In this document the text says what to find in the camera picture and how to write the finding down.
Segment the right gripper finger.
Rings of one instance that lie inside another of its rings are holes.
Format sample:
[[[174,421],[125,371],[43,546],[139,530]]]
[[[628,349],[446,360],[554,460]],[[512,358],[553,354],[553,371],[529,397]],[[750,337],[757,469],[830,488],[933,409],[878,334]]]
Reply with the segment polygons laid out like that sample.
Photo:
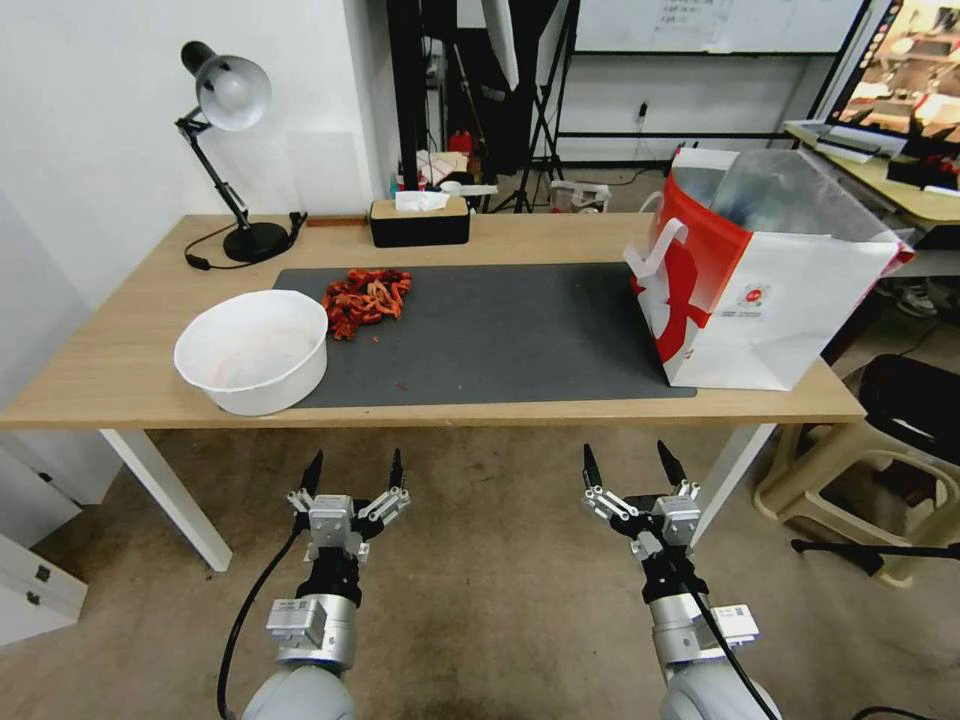
[[[583,504],[613,530],[641,530],[640,511],[603,485],[600,469],[589,443],[583,445]]]
[[[657,441],[656,447],[664,473],[673,488],[673,494],[695,500],[699,494],[699,484],[689,480],[679,459],[662,440]]]

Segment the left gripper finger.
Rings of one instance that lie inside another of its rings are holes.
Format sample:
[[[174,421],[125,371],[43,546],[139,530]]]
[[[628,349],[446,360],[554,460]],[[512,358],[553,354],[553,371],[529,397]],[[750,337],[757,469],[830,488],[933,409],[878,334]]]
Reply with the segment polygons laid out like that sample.
[[[410,504],[411,496],[406,488],[406,474],[400,449],[393,453],[387,489],[377,498],[364,505],[356,519],[364,527],[386,527]]]
[[[297,518],[306,518],[317,496],[317,489],[323,468],[324,452],[318,450],[304,470],[299,487],[287,494],[287,500],[294,508]]]

